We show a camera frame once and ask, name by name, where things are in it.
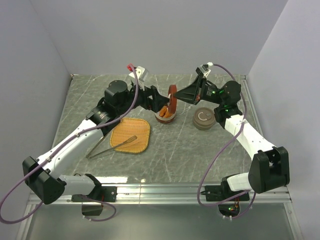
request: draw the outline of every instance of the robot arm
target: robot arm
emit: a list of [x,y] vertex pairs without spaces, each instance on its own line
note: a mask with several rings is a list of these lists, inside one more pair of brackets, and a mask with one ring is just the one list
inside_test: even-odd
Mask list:
[[[169,99],[159,94],[155,86],[146,87],[144,82],[148,77],[148,71],[143,67],[135,67],[135,72],[139,80],[138,97],[134,108],[141,106],[146,110],[158,112],[163,106],[169,103]],[[50,151],[39,156],[37,159],[27,157],[23,163],[23,173],[27,175],[34,168],[49,159],[52,152],[67,143],[70,137],[76,136],[50,159],[50,161],[40,168],[25,183],[43,201],[44,204],[51,204],[63,195],[84,195],[93,200],[102,199],[101,183],[91,174],[82,176],[62,175],[64,170],[91,146],[107,135],[120,121],[79,134],[86,129],[94,128],[117,119],[124,114],[133,102],[136,86],[132,82],[131,89],[122,80],[112,81],[104,91],[104,97],[100,99],[81,124],[64,140]]]
[[197,77],[194,82],[177,91],[174,97],[189,104],[197,105],[200,100],[218,104],[214,109],[214,116],[221,127],[233,136],[240,131],[237,137],[239,143],[248,152],[252,163],[250,171],[226,176],[222,179],[222,191],[228,195],[232,192],[243,190],[254,190],[260,194],[275,188],[285,186],[290,181],[289,157],[284,147],[276,147],[264,139],[251,125],[244,119],[242,112],[238,108],[238,101],[241,99],[241,85],[236,81],[228,81],[217,88],[216,85],[207,81],[210,72],[210,64],[204,64],[196,69]]

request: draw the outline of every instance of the metal tongs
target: metal tongs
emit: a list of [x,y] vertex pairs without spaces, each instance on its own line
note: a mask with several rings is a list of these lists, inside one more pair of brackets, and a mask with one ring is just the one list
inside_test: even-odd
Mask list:
[[101,152],[99,152],[99,153],[91,156],[92,152],[102,143],[102,141],[106,138],[106,136],[107,136],[107,135],[103,136],[103,137],[98,141],[98,143],[91,149],[91,151],[85,156],[85,158],[87,158],[87,159],[93,159],[93,158],[96,157],[96,156],[99,156],[99,155],[101,155],[101,154],[104,154],[104,153],[106,153],[106,152],[109,152],[109,151],[111,151],[111,150],[114,150],[114,149],[116,149],[116,148],[118,148],[118,147],[121,147],[121,146],[123,146],[123,145],[132,143],[133,141],[137,140],[137,138],[138,138],[136,135],[134,135],[134,136],[130,137],[128,140],[125,140],[124,142],[122,142],[122,143],[120,143],[120,144],[118,144],[118,145],[116,145],[116,146],[110,147],[110,148],[108,148],[107,150],[101,151]]

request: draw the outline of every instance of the orange food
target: orange food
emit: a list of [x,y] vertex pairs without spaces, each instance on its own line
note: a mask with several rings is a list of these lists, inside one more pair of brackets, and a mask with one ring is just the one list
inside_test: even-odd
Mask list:
[[171,114],[168,110],[165,112],[164,118],[170,118],[173,114]]
[[167,119],[167,118],[170,118],[172,115],[173,114],[169,113],[167,106],[164,106],[159,112],[159,116],[161,118],[166,118]]
[[167,112],[167,106],[164,106],[163,108],[161,108],[161,110],[160,110],[160,112],[159,112],[159,116],[160,116],[161,118],[163,118],[164,115],[166,114],[166,112]]

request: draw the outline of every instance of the gray marble surface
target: gray marble surface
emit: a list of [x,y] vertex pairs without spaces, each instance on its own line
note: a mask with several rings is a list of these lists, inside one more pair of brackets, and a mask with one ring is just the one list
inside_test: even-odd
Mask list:
[[[191,83],[195,74],[160,74],[151,75],[148,86],[158,87],[161,94],[166,95],[168,87],[176,84],[178,90]],[[235,76],[242,84],[241,76]],[[94,108],[104,95],[104,90],[113,80],[128,81],[127,75],[76,75],[74,76],[61,121],[55,138],[55,145],[68,136]],[[221,87],[231,80],[228,75],[211,74],[208,80]],[[257,129],[253,112],[248,101],[245,88],[242,87],[248,105],[248,121]],[[96,177],[124,177],[128,183],[169,183],[199,182],[208,164],[223,145],[231,139],[231,135],[215,124],[210,130],[201,131],[194,127],[192,117],[199,107],[214,109],[217,105],[200,102],[197,106],[178,101],[177,116],[172,123],[161,124],[154,113],[138,107],[128,117],[147,120],[151,126],[148,148],[139,154],[127,154],[116,151],[108,152],[99,158],[86,159],[85,155],[94,144],[75,159],[66,175],[90,173]],[[100,152],[110,147],[107,137],[96,149]],[[220,181],[221,178],[247,172],[251,160],[246,151],[236,141],[220,155],[209,172],[206,181]]]

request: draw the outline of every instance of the glass panel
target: glass panel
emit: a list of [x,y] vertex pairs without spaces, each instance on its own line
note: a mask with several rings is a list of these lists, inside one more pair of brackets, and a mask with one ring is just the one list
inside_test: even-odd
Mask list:
[[[255,204],[240,219],[223,220],[217,208],[199,205],[118,205],[106,222],[82,219],[80,205],[42,206],[28,240],[292,240],[284,205]],[[101,218],[111,214],[104,210]]]

